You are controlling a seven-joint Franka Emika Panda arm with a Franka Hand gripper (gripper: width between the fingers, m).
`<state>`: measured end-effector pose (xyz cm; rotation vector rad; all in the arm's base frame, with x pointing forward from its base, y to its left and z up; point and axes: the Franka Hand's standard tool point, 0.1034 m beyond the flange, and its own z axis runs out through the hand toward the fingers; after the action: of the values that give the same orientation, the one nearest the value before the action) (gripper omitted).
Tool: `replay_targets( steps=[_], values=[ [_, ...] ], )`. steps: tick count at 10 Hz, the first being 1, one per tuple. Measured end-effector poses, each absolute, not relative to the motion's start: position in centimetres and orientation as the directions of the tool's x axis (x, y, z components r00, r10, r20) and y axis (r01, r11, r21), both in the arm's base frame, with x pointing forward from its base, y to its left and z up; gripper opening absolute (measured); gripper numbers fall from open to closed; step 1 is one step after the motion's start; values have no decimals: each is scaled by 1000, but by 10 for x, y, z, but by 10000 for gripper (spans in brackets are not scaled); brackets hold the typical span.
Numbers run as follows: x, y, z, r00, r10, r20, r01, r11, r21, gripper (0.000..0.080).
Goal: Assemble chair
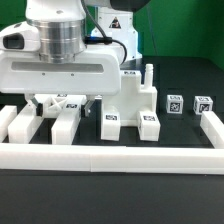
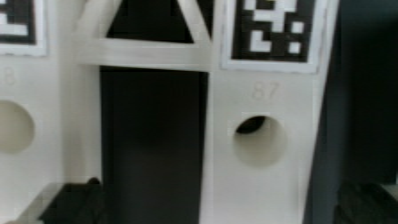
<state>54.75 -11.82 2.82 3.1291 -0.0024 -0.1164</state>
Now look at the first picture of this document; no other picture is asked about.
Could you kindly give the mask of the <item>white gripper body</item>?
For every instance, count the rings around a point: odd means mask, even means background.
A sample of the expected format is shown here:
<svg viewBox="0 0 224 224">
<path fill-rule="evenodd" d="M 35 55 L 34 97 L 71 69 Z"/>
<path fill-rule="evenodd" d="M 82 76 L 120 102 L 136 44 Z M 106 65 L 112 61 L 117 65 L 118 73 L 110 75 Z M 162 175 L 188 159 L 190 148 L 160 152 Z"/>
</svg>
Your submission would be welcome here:
<svg viewBox="0 0 224 224">
<path fill-rule="evenodd" d="M 0 31 L 0 92 L 114 95 L 119 48 L 83 43 L 73 23 L 11 25 Z"/>
</svg>

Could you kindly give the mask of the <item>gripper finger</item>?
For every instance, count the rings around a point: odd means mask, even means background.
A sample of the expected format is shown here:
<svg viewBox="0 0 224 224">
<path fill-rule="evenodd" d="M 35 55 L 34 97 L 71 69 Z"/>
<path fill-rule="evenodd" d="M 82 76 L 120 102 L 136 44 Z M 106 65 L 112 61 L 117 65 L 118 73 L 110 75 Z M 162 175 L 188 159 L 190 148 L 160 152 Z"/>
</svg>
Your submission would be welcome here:
<svg viewBox="0 0 224 224">
<path fill-rule="evenodd" d="M 96 100 L 101 100 L 101 95 L 87 95 L 84 102 L 81 104 L 81 115 L 88 117 L 91 113 L 91 107 Z"/>
<path fill-rule="evenodd" d="M 25 100 L 34 110 L 36 116 L 43 116 L 43 104 L 36 99 L 34 94 L 25 94 Z"/>
</svg>

